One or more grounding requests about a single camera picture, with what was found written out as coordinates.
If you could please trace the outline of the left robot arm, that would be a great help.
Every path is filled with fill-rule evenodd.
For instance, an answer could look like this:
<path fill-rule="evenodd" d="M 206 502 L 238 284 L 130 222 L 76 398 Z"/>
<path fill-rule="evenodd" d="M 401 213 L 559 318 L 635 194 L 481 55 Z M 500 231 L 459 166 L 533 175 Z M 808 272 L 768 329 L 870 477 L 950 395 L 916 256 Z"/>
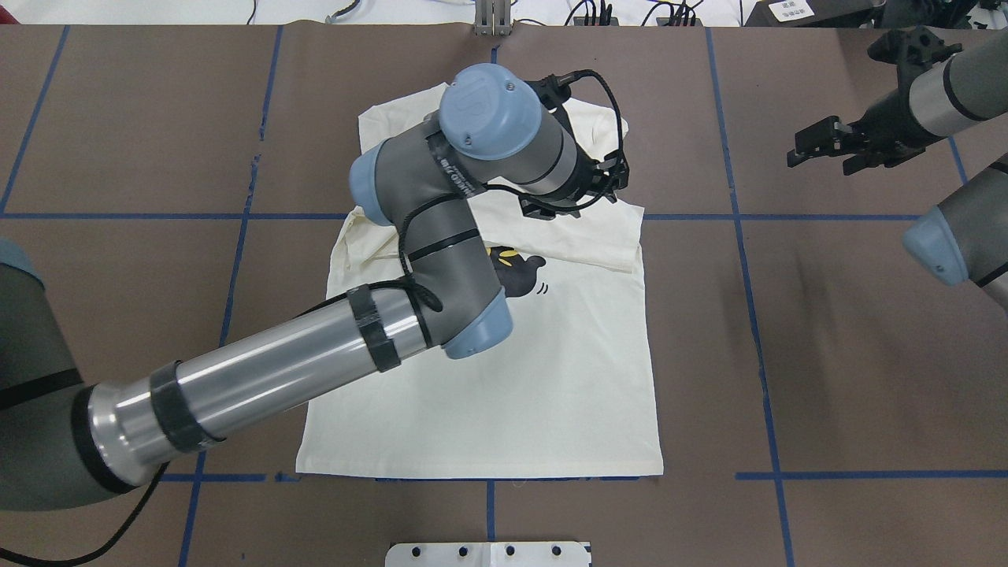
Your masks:
<path fill-rule="evenodd" d="M 422 351 L 460 359 L 500 344 L 512 318 L 469 200 L 507 191 L 539 220 L 616 201 L 628 183 L 623 148 L 591 158 L 564 107 L 587 78 L 605 85 L 594 69 L 541 80 L 490 62 L 458 72 L 435 111 L 350 167 L 356 205 L 394 229 L 399 277 L 134 383 L 83 382 L 43 281 L 3 239 L 2 509 L 104 502 L 154 484 L 180 456 Z"/>

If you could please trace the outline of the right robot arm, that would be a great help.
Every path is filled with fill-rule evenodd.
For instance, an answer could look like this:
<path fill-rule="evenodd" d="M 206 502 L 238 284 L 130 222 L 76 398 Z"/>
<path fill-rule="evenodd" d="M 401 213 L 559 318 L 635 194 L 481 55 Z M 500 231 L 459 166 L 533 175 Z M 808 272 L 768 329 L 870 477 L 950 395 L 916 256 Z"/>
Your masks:
<path fill-rule="evenodd" d="M 961 175 L 955 136 L 1003 117 L 1007 108 L 1007 37 L 998 30 L 973 48 L 948 43 L 918 26 L 889 30 L 867 50 L 893 65 L 895 89 L 861 117 L 836 116 L 799 130 L 786 165 L 810 159 L 843 159 L 843 174 L 892 169 L 946 143 Z M 1007 173 L 1001 155 L 919 216 L 902 237 L 904 249 L 948 287 L 972 284 L 999 306 L 1007 302 Z"/>

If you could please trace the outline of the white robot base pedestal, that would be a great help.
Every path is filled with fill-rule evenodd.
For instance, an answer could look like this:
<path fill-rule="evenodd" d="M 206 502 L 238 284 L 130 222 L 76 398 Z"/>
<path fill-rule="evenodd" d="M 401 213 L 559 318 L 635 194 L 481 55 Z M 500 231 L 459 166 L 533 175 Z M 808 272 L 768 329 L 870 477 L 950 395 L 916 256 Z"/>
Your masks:
<path fill-rule="evenodd" d="M 403 543 L 392 546 L 385 566 L 593 566 L 589 543 L 511 541 Z"/>

